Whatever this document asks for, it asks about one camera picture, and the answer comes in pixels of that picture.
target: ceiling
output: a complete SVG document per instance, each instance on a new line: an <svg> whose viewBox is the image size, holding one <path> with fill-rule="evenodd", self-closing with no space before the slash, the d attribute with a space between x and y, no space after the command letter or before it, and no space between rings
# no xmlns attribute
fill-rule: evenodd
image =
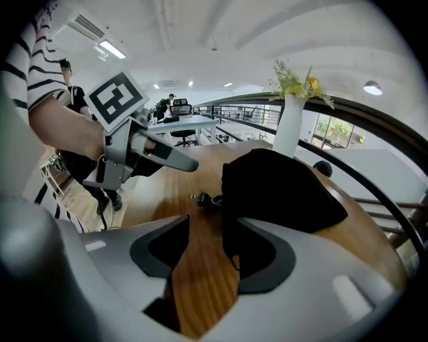
<svg viewBox="0 0 428 342"><path fill-rule="evenodd" d="M249 85L262 90L278 58L303 77L312 65L329 94L398 118L425 95L405 43L368 1L73 0L58 16L65 24L78 15L104 32L102 39L64 26L54 42L72 63L72 81L86 91L124 68L152 97L184 91L227 96ZM126 59L98 59L93 47L105 39ZM364 93L370 79L381 85L382 96ZM228 82L233 85L224 88Z"/></svg>

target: window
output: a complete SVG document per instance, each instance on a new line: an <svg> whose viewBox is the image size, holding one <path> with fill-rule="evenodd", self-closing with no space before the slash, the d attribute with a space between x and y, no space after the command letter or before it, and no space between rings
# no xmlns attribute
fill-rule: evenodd
<svg viewBox="0 0 428 342"><path fill-rule="evenodd" d="M362 148L367 131L344 120L318 114L311 144L319 148Z"/></svg>
<svg viewBox="0 0 428 342"><path fill-rule="evenodd" d="M330 122L330 116L325 114L318 114L318 122L316 123L315 134L317 136L324 137L326 135L329 122Z"/></svg>
<svg viewBox="0 0 428 342"><path fill-rule="evenodd" d="M341 119L331 118L328 125L326 138L330 140L330 143L336 142L340 146L346 148L348 146L351 133L352 125Z"/></svg>

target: black cable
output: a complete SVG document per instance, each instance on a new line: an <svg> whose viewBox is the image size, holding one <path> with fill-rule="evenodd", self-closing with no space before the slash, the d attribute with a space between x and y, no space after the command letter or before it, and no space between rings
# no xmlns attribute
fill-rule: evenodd
<svg viewBox="0 0 428 342"><path fill-rule="evenodd" d="M94 170L95 170L96 169L96 162L95 162L95 160L92 160L92 166L94 167ZM96 194L96 200L98 201L98 208L100 208L101 221L102 221L102 224L104 225L104 230L107 231L108 227L107 227L106 219L104 218L104 209L102 208L102 203L101 203L101 199L100 199L100 193L99 193L99 191L95 191L95 194Z"/></svg>

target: desk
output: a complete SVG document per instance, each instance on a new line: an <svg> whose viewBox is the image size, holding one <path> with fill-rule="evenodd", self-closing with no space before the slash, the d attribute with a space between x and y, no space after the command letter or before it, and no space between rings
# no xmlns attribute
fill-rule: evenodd
<svg viewBox="0 0 428 342"><path fill-rule="evenodd" d="M208 128L211 131L211 143L216 144L215 138L216 122L210 118L201 115L194 115L191 118L180 118L179 121L169 122L167 124L150 125L148 130L154 134L169 133L183 130L196 130L198 142L200 141L201 128Z"/></svg>
<svg viewBox="0 0 428 342"><path fill-rule="evenodd" d="M191 195L202 190L212 196L220 194L223 163L253 148L271 145L250 141L187 148L186 153L199 161L198 170L186 173L162 168L150 178L140 177L126 209L123 227L190 215L189 245L172 276L181 333L188 337L204 335L224 316L237 300L239 284L239 274L223 252L221 218L198 208ZM406 270L383 231L347 193L311 170L348 212L344 221L316 234L344 247L394 288L404 289Z"/></svg>

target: railing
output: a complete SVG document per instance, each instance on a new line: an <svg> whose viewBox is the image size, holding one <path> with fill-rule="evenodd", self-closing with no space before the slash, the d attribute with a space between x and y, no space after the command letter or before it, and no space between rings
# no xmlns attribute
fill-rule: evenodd
<svg viewBox="0 0 428 342"><path fill-rule="evenodd" d="M201 110L201 107L198 107L197 110L200 114L211 115L211 109ZM223 117L226 117L227 119L233 118L259 125L278 126L281 112L279 110L263 108L263 106L215 106L214 114L221 116L220 124L223 123Z"/></svg>
<svg viewBox="0 0 428 342"><path fill-rule="evenodd" d="M365 203L365 204L372 204L375 206L382 206L383 204L380 203L378 200L369 200L367 198L358 198L358 197L354 197L354 200L358 203ZM400 207L400 208L405 208L405 209L418 209L418 208L422 208L422 209L428 209L428 204L423 204L423 203L404 203L404 202L395 202L395 204Z"/></svg>
<svg viewBox="0 0 428 342"><path fill-rule="evenodd" d="M284 110L284 103L276 100L269 101L270 94L249 94L244 96L235 96L232 98L220 99L212 102L207 102L195 106L196 112L200 114L210 116L211 118L219 118L220 120L228 120L231 122L237 122L252 128L256 128L263 132L267 132L273 135L276 135L276 129L267 127L265 125L257 124L251 120L241 120L240 118L232 118L221 115L222 106L230 105L244 105L244 104L255 104L255 105L274 105L281 106L282 110L279 113L278 122L281 118L281 114ZM305 106L305 110L310 110L313 112L318 112L322 114L327 114L341 120L350 122L351 124L357 125L368 132L374 133L376 136L390 143L392 146L400 150L407 157L409 157L426 175L428 175L428 142L420 136L416 131L403 124L402 122L388 116L385 113L382 113L378 110L370 108L368 106L358 104L356 102L344 100L341 98L333 98L335 102L335 110L332 110L328 107L322 100L309 99ZM242 139L235 136L232 133L224 130L223 128L217 127L223 133L233 137L237 141ZM363 176L361 173L356 171L353 167L344 163L339 158L333 156L330 153L321 150L320 148L311 145L303 140L299 140L299 146L319 155L323 159L331 162L336 165L351 177L353 177L357 182L362 184L368 191L370 191L377 200L392 214L394 219L401 225L404 234L401 234L399 231L394 231L387 227L387 230L391 230L397 236L400 236L400 241L404 241L406 238L409 238L413 243L419 258L422 260L425 256L425 249L419 233L410 220L401 212L400 208L394 203L376 184L371 182L367 177Z"/></svg>

